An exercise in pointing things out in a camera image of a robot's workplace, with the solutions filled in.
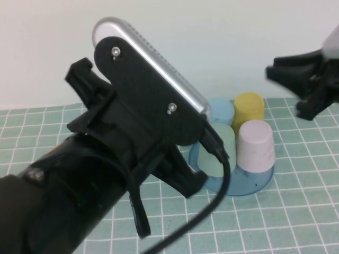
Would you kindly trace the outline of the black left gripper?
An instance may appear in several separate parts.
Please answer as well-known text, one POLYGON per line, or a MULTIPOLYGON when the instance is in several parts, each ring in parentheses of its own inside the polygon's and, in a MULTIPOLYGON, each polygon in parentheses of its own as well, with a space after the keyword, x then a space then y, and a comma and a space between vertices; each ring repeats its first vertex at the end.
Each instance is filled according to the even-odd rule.
POLYGON ((140 145, 137 147, 137 197, 140 186, 149 175, 167 183, 185 198, 196 194, 207 180, 205 173, 194 172, 179 149, 173 144, 140 145))

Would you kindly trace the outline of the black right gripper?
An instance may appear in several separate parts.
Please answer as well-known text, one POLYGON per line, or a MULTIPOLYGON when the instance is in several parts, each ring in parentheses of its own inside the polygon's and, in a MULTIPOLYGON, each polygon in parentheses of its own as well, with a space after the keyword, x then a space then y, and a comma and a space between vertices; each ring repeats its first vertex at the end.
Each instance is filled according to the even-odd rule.
POLYGON ((296 104, 296 116, 313 120, 338 102, 338 59, 328 59, 321 51, 276 57, 265 69, 266 78, 288 89, 299 98, 312 90, 313 79, 320 74, 318 87, 304 101, 296 104))

